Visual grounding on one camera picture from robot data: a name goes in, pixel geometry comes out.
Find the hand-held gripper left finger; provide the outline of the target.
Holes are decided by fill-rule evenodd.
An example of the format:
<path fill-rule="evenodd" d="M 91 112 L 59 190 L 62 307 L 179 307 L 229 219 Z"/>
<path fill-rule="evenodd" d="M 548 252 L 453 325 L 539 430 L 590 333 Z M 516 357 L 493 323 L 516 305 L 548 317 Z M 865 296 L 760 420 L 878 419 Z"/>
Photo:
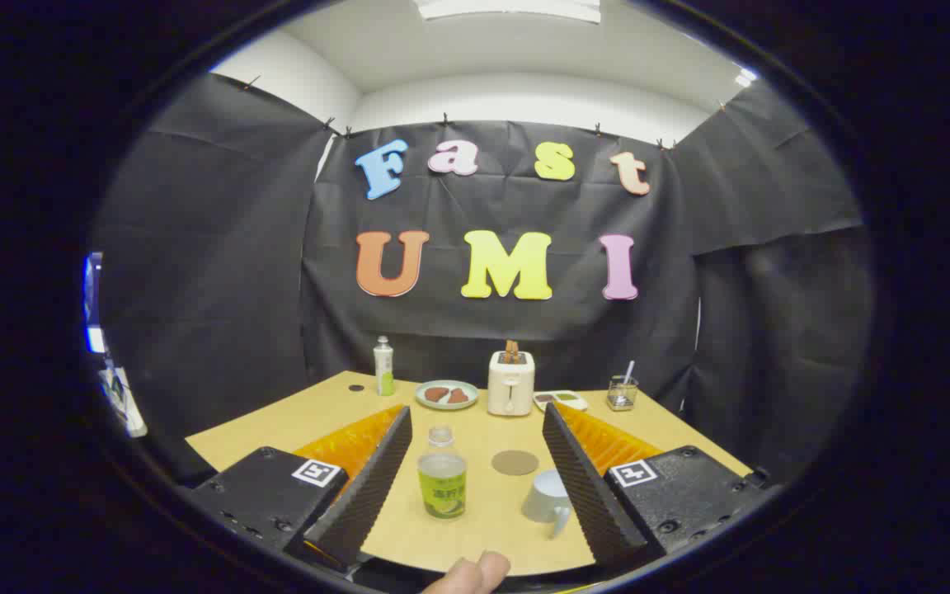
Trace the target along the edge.
<path fill-rule="evenodd" d="M 410 407 L 396 405 L 298 454 L 256 448 L 189 498 L 262 549 L 343 572 L 358 563 L 411 442 Z"/>

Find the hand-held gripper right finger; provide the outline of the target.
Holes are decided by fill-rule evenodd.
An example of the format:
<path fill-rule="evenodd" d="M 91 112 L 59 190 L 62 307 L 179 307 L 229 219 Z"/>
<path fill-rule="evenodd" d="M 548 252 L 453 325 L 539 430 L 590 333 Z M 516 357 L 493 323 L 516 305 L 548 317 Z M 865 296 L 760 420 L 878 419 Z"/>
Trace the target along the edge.
<path fill-rule="evenodd" d="M 595 562 L 656 559 L 697 544 L 773 489 L 694 445 L 658 451 L 584 411 L 550 403 L 544 442 Z"/>

